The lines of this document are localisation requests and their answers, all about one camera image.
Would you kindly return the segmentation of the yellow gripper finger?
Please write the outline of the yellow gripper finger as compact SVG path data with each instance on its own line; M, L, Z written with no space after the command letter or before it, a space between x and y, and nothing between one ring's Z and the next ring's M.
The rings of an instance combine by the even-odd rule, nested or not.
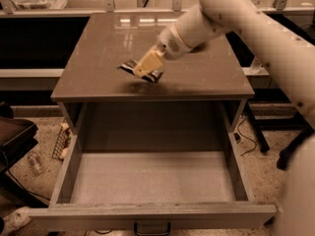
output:
M145 71L153 71L161 67L164 63L164 53L157 49L150 49L139 61L139 65Z

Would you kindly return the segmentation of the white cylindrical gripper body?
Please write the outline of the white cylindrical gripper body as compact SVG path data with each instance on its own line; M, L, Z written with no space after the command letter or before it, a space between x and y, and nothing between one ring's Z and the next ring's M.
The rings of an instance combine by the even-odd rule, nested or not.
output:
M159 34L157 49L166 60L178 59L192 50L180 37L175 24L168 26Z

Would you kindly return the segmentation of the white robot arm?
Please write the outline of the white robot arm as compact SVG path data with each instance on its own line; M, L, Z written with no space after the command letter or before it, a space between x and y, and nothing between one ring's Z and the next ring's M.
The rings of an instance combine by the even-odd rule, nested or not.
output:
M261 12L251 0L199 0L161 32L134 74L142 78L167 59L204 41L235 32L258 58L309 125L315 128L315 46ZM277 236L315 234L315 136L288 167L276 218Z

